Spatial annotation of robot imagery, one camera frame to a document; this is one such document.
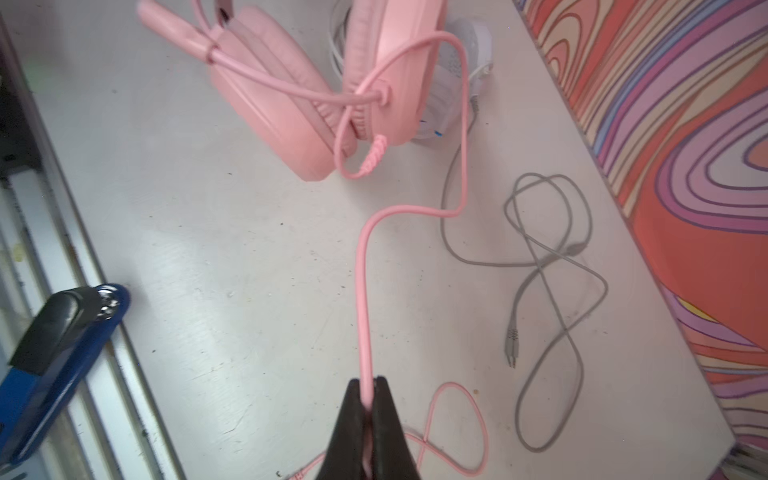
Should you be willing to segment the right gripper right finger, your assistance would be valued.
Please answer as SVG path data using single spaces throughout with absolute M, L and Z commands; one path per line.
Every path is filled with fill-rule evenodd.
M 409 450 L 387 379 L 374 380 L 374 397 L 368 414 L 370 479 L 420 480 Z

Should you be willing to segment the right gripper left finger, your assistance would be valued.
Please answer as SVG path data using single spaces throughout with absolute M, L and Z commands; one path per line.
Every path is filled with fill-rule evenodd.
M 366 410 L 360 398 L 360 381 L 349 381 L 318 480 L 362 480 Z

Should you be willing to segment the pink headphones with cable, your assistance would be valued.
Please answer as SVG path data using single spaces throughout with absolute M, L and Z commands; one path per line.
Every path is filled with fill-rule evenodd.
M 451 46 L 460 65 L 461 129 L 471 115 L 469 61 L 462 42 L 444 29 L 442 1 L 357 1 L 352 5 L 343 58 L 343 88 L 332 90 L 289 33 L 257 7 L 235 11 L 216 5 L 210 23 L 200 3 L 189 22 L 156 1 L 141 1 L 141 22 L 157 35 L 206 64 L 221 95 L 302 180 L 332 173 L 359 179 L 372 173 L 391 145 L 418 131 L 438 51 Z M 374 397 L 367 250 L 384 219 L 412 214 L 452 218 L 458 208 L 392 205 L 364 224 L 356 248 L 355 300 L 360 398 L 366 410 L 363 465 L 371 473 L 368 414 Z M 427 434 L 405 432 L 418 473 L 436 447 Z

